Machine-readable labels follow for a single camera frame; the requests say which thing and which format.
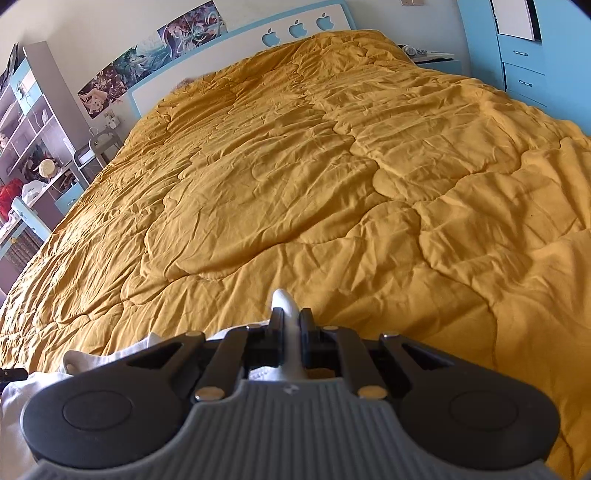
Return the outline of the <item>white bookshelf desk unit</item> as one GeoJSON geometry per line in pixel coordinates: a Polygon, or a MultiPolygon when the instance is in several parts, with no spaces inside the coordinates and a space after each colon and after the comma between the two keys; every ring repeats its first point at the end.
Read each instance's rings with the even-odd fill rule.
{"type": "Polygon", "coordinates": [[[89,131],[48,44],[23,52],[1,93],[1,182],[41,182],[25,203],[52,230],[89,186],[75,161],[89,131]]]}

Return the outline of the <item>white blue bed headboard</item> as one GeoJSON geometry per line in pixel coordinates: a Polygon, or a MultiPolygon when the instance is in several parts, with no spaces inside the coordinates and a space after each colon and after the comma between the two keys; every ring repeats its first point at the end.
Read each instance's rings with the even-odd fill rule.
{"type": "Polygon", "coordinates": [[[128,91],[135,119],[146,115],[185,78],[221,70],[264,50],[322,32],[354,30],[344,1],[322,1],[232,30],[199,46],[147,76],[128,91]]]}

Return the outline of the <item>anime wall poster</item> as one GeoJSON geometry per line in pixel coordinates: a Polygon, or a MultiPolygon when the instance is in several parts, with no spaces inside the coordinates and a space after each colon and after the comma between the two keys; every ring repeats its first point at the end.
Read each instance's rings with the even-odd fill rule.
{"type": "Polygon", "coordinates": [[[214,2],[206,1],[125,50],[82,87],[77,96],[94,119],[141,80],[227,32],[214,2]]]}

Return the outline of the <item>grey folding chair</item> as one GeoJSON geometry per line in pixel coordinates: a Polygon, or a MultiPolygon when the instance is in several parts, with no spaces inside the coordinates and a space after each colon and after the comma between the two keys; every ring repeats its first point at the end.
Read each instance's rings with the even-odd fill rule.
{"type": "Polygon", "coordinates": [[[104,168],[110,162],[106,153],[110,150],[117,153],[122,146],[117,132],[111,127],[105,127],[91,136],[87,147],[82,147],[74,154],[74,162],[80,170],[93,161],[104,168]]]}

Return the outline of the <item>blue white wardrobe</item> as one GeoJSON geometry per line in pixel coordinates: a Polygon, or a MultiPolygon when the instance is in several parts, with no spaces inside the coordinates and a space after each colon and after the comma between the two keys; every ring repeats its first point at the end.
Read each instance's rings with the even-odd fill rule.
{"type": "Polygon", "coordinates": [[[590,132],[590,15],[574,1],[460,1],[474,77],[590,132]]]}

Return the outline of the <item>blue nightstand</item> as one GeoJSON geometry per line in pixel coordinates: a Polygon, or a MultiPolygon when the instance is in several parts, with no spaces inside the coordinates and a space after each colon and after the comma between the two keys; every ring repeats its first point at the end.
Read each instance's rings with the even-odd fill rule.
{"type": "Polygon", "coordinates": [[[452,75],[462,75],[462,64],[453,53],[430,51],[399,44],[405,54],[419,67],[437,70],[452,75]]]}

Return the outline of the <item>red fabric on desk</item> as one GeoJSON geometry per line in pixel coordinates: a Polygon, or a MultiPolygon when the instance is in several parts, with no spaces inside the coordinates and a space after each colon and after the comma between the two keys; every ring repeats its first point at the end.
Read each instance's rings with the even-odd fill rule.
{"type": "Polygon", "coordinates": [[[9,212],[13,200],[22,194],[24,183],[20,179],[13,179],[0,189],[0,216],[4,222],[9,220],[9,212]]]}

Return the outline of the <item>light blue desk chair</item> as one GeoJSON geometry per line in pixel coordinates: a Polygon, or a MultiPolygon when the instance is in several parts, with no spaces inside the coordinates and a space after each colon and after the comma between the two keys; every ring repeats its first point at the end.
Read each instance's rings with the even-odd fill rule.
{"type": "Polygon", "coordinates": [[[37,213],[23,201],[20,196],[17,196],[12,201],[12,210],[40,240],[46,242],[49,239],[52,231],[40,219],[37,213]]]}

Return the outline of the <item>mustard yellow quilt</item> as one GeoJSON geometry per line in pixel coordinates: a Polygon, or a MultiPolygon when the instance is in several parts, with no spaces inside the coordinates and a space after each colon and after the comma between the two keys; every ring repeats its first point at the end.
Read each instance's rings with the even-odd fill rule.
{"type": "Polygon", "coordinates": [[[200,77],[137,122],[16,280],[1,363],[54,371],[150,333],[266,319],[397,331],[558,407],[548,463],[590,470],[590,139],[376,31],[200,77]]]}

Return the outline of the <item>white Nevada sweatshirt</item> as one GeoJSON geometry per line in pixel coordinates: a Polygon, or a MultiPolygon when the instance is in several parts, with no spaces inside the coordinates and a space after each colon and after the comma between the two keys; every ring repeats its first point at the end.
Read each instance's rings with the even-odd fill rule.
{"type": "MultiPolygon", "coordinates": [[[[286,314],[287,327],[296,327],[300,313],[296,301],[286,290],[277,289],[271,297],[271,310],[280,308],[286,314]]],[[[41,390],[75,375],[112,363],[163,342],[150,333],[142,340],[106,356],[77,350],[67,351],[59,369],[52,373],[34,372],[26,380],[11,382],[1,395],[1,479],[20,479],[36,466],[20,427],[20,417],[28,400],[41,390]]],[[[260,367],[249,372],[249,380],[279,381],[286,377],[286,367],[260,367]]]]}

